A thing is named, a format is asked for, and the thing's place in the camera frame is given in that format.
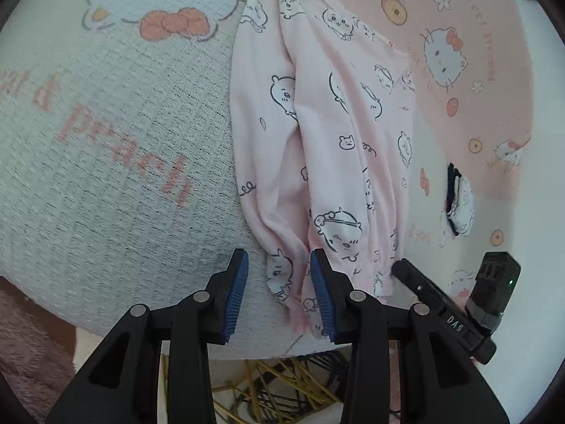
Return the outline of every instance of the textured fabric surface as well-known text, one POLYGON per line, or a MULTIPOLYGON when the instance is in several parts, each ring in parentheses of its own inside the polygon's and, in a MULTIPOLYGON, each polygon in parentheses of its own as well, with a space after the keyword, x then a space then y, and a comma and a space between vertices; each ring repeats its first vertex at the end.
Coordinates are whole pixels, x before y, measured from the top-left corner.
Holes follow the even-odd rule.
POLYGON ((0 35, 0 272, 103 335, 137 302, 204 288, 243 247, 237 331, 211 356, 283 355, 297 335, 268 293, 234 179, 227 95, 242 3, 208 41, 148 41, 139 24, 84 28, 87 0, 47 16, 43 1, 23 0, 0 35))
POLYGON ((392 294, 414 98, 408 55, 338 0, 248 0, 230 87, 239 196, 298 333, 326 335, 309 277, 317 248, 355 288, 392 294))

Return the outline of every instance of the pink blanket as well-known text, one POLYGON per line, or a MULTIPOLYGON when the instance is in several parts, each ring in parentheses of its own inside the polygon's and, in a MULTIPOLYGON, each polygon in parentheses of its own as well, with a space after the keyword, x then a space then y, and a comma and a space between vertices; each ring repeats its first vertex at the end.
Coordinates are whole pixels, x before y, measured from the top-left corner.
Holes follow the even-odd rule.
POLYGON ((355 288, 392 293, 408 219, 408 55, 338 0, 248 0, 233 51, 237 184, 297 332, 324 336, 310 251, 355 288))
POLYGON ((532 69, 514 0, 341 0, 408 47, 417 106, 475 193, 513 202, 532 120, 532 69))

